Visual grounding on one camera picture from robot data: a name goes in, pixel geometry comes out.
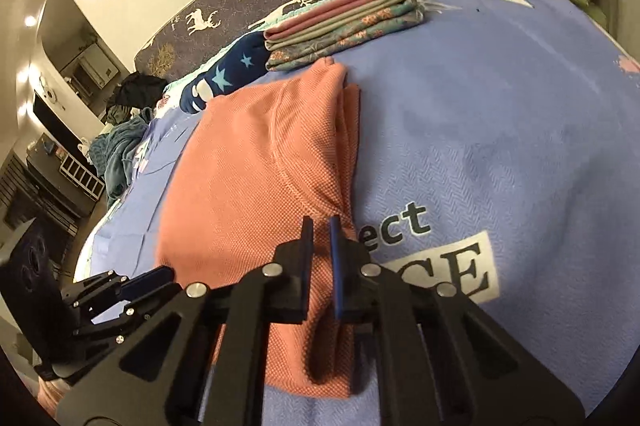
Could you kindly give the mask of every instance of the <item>navy star-print fabric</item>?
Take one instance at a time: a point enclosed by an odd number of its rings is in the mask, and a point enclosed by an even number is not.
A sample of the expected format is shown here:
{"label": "navy star-print fabric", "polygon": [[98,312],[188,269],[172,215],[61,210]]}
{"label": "navy star-print fabric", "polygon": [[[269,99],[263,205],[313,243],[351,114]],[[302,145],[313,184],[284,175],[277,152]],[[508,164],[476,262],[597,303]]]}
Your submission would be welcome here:
{"label": "navy star-print fabric", "polygon": [[262,31],[245,34],[208,71],[198,74],[182,90],[180,108],[196,114],[214,96],[230,94],[267,73],[270,51],[264,47]]}

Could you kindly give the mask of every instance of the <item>pink fabric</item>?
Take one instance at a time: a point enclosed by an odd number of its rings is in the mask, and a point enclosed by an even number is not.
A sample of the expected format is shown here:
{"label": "pink fabric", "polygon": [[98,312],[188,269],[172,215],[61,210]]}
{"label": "pink fabric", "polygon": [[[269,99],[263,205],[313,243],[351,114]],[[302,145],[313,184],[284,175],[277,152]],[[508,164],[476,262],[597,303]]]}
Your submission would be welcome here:
{"label": "pink fabric", "polygon": [[371,1],[372,0],[330,0],[306,13],[301,13],[289,20],[285,20],[275,28],[267,29],[264,32],[264,37],[267,40],[282,40],[303,29],[310,28],[319,22],[332,18],[332,16],[340,15],[341,13]]}
{"label": "pink fabric", "polygon": [[157,264],[183,287],[235,283],[271,262],[278,244],[314,220],[307,320],[271,326],[266,383],[309,397],[347,398],[353,330],[335,322],[328,221],[354,239],[351,180],[359,89],[344,65],[321,58],[301,75],[216,96],[168,186]]}

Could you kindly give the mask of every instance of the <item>metal bolt head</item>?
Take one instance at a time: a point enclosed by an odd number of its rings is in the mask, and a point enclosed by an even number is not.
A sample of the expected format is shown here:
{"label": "metal bolt head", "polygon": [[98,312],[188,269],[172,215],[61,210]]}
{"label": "metal bolt head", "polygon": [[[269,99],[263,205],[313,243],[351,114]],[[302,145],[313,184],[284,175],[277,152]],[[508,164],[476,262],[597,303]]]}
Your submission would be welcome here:
{"label": "metal bolt head", "polygon": [[382,267],[377,263],[366,263],[360,268],[360,272],[367,278],[372,278],[374,276],[379,276],[380,273],[382,273]]}
{"label": "metal bolt head", "polygon": [[207,294],[207,286],[204,285],[201,281],[197,281],[187,286],[187,296],[189,298],[199,298],[206,294]]}
{"label": "metal bolt head", "polygon": [[456,293],[458,292],[458,289],[456,289],[456,286],[453,285],[452,283],[449,283],[448,281],[444,281],[437,285],[436,292],[443,298],[451,298],[452,296],[456,295]]}
{"label": "metal bolt head", "polygon": [[282,266],[279,263],[271,262],[262,268],[262,274],[269,278],[280,276],[283,272]]}

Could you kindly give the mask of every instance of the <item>blue blanket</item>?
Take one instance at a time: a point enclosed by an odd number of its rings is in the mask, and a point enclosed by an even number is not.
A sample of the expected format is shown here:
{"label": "blue blanket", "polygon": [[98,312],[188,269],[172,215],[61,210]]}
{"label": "blue blanket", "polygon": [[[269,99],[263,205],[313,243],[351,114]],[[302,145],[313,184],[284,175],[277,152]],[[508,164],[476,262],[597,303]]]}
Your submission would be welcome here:
{"label": "blue blanket", "polygon": [[[640,75],[567,0],[437,1],[423,25],[335,55],[362,89],[359,238],[412,283],[457,284],[591,411],[640,344]],[[158,121],[92,273],[152,267],[198,120],[174,109]],[[358,348],[356,396],[269,388],[265,424],[378,424]]]}

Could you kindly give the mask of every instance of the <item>cabinet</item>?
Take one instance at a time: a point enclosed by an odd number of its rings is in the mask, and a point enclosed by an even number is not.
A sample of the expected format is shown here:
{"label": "cabinet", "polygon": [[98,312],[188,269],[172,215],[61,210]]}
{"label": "cabinet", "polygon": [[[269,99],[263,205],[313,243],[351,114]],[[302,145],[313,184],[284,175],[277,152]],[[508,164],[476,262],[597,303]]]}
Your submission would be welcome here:
{"label": "cabinet", "polygon": [[98,44],[87,47],[78,57],[78,63],[100,89],[118,73],[118,68],[111,63]]}

